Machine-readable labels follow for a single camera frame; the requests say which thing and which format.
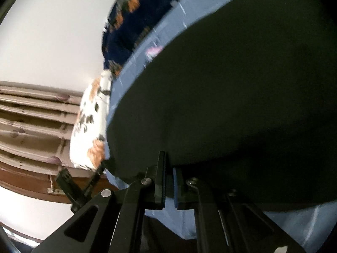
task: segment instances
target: light blue fabric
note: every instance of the light blue fabric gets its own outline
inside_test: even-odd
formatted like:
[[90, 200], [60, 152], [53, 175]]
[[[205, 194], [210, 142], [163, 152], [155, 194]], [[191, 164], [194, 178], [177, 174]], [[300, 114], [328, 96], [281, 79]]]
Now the light blue fabric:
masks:
[[[165, 47], [182, 31], [199, 19], [213, 13], [231, 0], [175, 0], [176, 6], [158, 23], [139, 45], [126, 63], [118, 79], [112, 85], [109, 124], [114, 112], [138, 75], [151, 60], [149, 48]], [[128, 185], [107, 172], [111, 184], [119, 189]], [[158, 219], [167, 228], [184, 239], [196, 237], [193, 210], [178, 211], [174, 209], [173, 199], [166, 198], [165, 209], [146, 210], [149, 217]], [[323, 244], [337, 222], [337, 202], [327, 203], [311, 209], [286, 213], [265, 212], [276, 224], [296, 240], [307, 253], [314, 253]]]

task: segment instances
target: orange flower pattern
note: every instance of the orange flower pattern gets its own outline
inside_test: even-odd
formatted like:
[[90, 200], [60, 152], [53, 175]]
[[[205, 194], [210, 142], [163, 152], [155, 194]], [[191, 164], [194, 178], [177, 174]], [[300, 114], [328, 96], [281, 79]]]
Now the orange flower pattern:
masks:
[[129, 6], [129, 11], [131, 13], [134, 12], [140, 6], [139, 0], [129, 0], [128, 1], [128, 6]]
[[116, 0], [104, 27], [104, 69], [118, 77], [134, 50], [170, 10], [172, 1]]
[[96, 78], [91, 84], [91, 91], [89, 94], [89, 100], [92, 102], [94, 100], [95, 95], [97, 95], [97, 91], [99, 89], [99, 84], [101, 82], [101, 77]]
[[87, 157], [90, 159], [92, 165], [97, 168], [105, 159], [104, 142], [94, 139], [92, 144], [93, 147], [88, 149]]

